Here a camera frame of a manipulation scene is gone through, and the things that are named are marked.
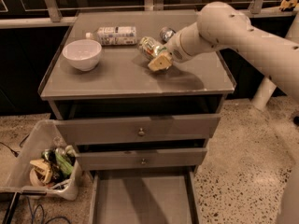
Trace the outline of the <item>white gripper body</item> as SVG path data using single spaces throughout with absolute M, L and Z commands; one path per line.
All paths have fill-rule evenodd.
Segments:
M 192 58 L 181 45 L 181 32 L 172 35 L 164 45 L 171 54 L 173 60 L 177 63 L 185 63 Z

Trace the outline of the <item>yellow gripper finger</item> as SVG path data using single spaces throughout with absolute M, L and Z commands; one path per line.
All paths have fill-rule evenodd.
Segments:
M 153 71 L 168 69 L 173 64 L 172 56 L 169 52 L 162 52 L 156 58 L 150 61 L 148 68 Z

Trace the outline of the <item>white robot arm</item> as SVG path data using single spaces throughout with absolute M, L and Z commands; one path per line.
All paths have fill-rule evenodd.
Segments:
M 224 105 L 194 177 L 202 224 L 298 224 L 298 25 L 280 38 L 214 2 L 166 46 L 178 62 L 229 48 L 265 77 L 252 101 Z

